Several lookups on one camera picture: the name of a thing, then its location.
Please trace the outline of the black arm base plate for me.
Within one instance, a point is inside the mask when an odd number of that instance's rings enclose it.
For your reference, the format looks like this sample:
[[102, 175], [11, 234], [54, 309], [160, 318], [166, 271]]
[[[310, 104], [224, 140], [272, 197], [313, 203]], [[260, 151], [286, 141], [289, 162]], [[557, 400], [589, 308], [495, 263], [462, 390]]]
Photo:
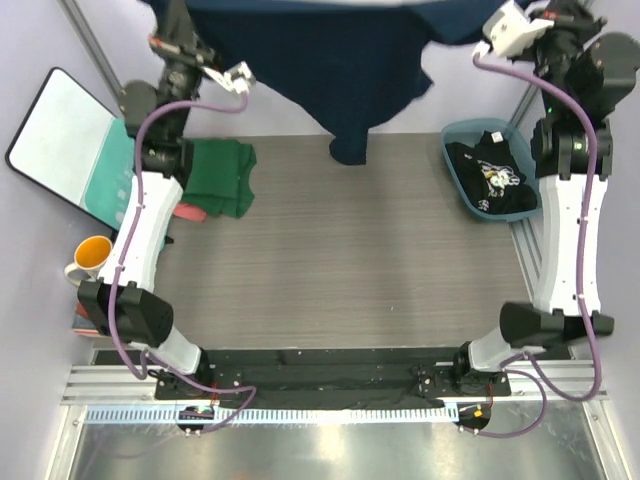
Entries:
[[544, 383], [523, 361], [481, 371], [465, 349], [208, 350], [193, 374], [148, 363], [157, 400], [211, 399], [258, 409], [407, 408], [444, 398], [507, 398]]

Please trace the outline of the navy blue t shirt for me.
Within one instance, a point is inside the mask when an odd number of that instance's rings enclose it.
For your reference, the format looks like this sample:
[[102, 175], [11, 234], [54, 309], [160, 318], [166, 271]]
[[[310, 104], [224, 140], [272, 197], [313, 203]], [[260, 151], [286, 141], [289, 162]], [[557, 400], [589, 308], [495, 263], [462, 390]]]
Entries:
[[337, 162], [363, 165], [370, 129], [393, 119], [432, 85], [422, 67], [431, 43], [482, 37], [498, 1], [431, 1], [374, 7], [305, 1], [189, 1], [200, 39], [227, 66], [257, 80], [332, 134]]

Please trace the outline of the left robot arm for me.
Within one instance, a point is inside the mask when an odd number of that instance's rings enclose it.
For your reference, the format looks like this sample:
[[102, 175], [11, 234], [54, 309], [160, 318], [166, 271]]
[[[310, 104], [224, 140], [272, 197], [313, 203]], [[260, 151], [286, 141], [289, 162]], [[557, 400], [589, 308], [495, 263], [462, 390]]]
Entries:
[[213, 385], [208, 356], [175, 327], [173, 308], [155, 295], [154, 281], [191, 173], [194, 146], [183, 131], [215, 53], [199, 40], [183, 1], [169, 2], [158, 15], [149, 44], [164, 61], [158, 84], [130, 81], [118, 97], [134, 141], [128, 206], [111, 254], [96, 280], [81, 283], [78, 300], [137, 378], [146, 378], [146, 362], [153, 360], [166, 369], [164, 380], [200, 399]]

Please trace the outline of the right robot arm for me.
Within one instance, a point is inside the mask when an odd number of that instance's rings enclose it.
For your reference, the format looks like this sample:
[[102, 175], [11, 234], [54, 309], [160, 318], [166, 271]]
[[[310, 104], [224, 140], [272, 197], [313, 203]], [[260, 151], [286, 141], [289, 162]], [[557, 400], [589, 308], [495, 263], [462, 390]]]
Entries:
[[545, 107], [531, 141], [543, 241], [532, 300], [504, 304], [498, 326], [458, 350], [451, 380], [462, 394], [499, 381], [517, 360], [576, 343], [596, 350], [613, 332], [597, 285], [599, 216], [612, 174], [608, 118], [636, 86], [639, 44], [605, 25], [578, 1], [532, 11], [507, 1], [485, 22], [474, 49], [482, 70], [490, 69], [488, 54], [534, 66], [526, 81], [542, 91]]

